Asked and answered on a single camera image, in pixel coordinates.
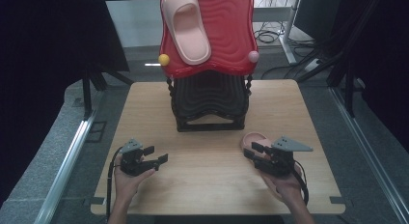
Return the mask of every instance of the ball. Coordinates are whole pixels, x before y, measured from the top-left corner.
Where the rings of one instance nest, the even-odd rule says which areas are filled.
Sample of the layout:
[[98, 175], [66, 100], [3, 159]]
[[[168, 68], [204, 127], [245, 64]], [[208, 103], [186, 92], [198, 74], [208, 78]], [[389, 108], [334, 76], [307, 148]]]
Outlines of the ball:
[[171, 59], [169, 58], [167, 54], [160, 54], [158, 61], [159, 61], [160, 66], [166, 67], [169, 65], [169, 62], [171, 61]]
[[256, 63], [259, 60], [259, 53], [257, 51], [251, 51], [249, 53], [249, 60], [252, 63]]

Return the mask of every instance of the black curtain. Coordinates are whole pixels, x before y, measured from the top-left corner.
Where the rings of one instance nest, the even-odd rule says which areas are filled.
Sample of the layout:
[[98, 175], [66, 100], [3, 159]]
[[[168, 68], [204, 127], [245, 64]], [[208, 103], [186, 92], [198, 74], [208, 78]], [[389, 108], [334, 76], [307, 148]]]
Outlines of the black curtain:
[[1, 205], [84, 69], [128, 70], [103, 0], [0, 0]]
[[[341, 0], [333, 33], [359, 14], [367, 0]], [[348, 57], [348, 66], [366, 84], [363, 99], [409, 151], [409, 0], [380, 0]], [[355, 22], [341, 35], [339, 51]]]

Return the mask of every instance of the finger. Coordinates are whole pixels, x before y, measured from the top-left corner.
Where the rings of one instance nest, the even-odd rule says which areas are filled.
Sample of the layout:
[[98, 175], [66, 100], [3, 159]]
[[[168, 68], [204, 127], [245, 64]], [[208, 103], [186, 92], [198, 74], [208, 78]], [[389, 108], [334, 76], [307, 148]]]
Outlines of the finger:
[[264, 155], [264, 158], [270, 160], [270, 159], [271, 159], [271, 156], [270, 156], [269, 154], [265, 154], [265, 155]]
[[259, 173], [261, 174], [261, 176], [263, 178], [265, 178], [266, 180], [271, 180], [272, 182], [274, 182], [276, 180], [276, 178], [274, 176], [271, 176], [267, 173], [262, 172], [261, 170], [259, 170]]
[[143, 172], [143, 173], [140, 174], [138, 177], [136, 177], [135, 182], [139, 184], [139, 183], [142, 182], [144, 179], [146, 179], [146, 178], [152, 176], [152, 175], [154, 174], [154, 172], [155, 172], [154, 168], [149, 169], [149, 170]]
[[295, 172], [298, 173], [298, 175], [302, 176], [301, 168], [300, 166], [298, 166], [298, 164], [294, 164], [294, 169], [295, 169]]
[[121, 165], [121, 160], [123, 159], [123, 156], [122, 155], [118, 155], [116, 158], [115, 158], [115, 164], [114, 165], [116, 165], [116, 166], [118, 166], [118, 165]]

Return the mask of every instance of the pink ball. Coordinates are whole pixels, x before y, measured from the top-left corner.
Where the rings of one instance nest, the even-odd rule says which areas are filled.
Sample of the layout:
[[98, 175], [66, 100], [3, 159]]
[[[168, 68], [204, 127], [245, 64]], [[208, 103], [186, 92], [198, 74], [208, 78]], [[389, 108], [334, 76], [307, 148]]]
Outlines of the pink ball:
[[259, 53], [257, 51], [249, 52], [249, 60], [252, 63], [256, 63], [259, 60]]

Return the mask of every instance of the human hand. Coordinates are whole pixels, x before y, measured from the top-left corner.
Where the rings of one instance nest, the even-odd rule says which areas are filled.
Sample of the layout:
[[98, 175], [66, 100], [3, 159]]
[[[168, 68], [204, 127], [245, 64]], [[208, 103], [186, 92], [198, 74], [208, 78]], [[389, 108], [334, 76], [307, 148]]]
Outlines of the human hand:
[[131, 202], [133, 196], [136, 194], [138, 191], [139, 184], [146, 178], [150, 177], [152, 174], [154, 174], [155, 170], [154, 168], [149, 169], [148, 171], [145, 171], [141, 175], [137, 177], [131, 177], [124, 173], [121, 170], [121, 159], [122, 156], [117, 156], [115, 158], [115, 187], [116, 187], [116, 194], [117, 198], [116, 200], [122, 200], [127, 202], [128, 204]]
[[[298, 165], [294, 165], [294, 169], [299, 175], [301, 175], [301, 169]], [[283, 200], [284, 203], [288, 204], [292, 201], [299, 201], [300, 199], [302, 200], [301, 185], [299, 181], [294, 177], [294, 175], [289, 174], [284, 177], [276, 178], [261, 171], [260, 174], [266, 181], [267, 185], [269, 185], [271, 189], [274, 188], [276, 190], [273, 192], [279, 193], [279, 199]]]

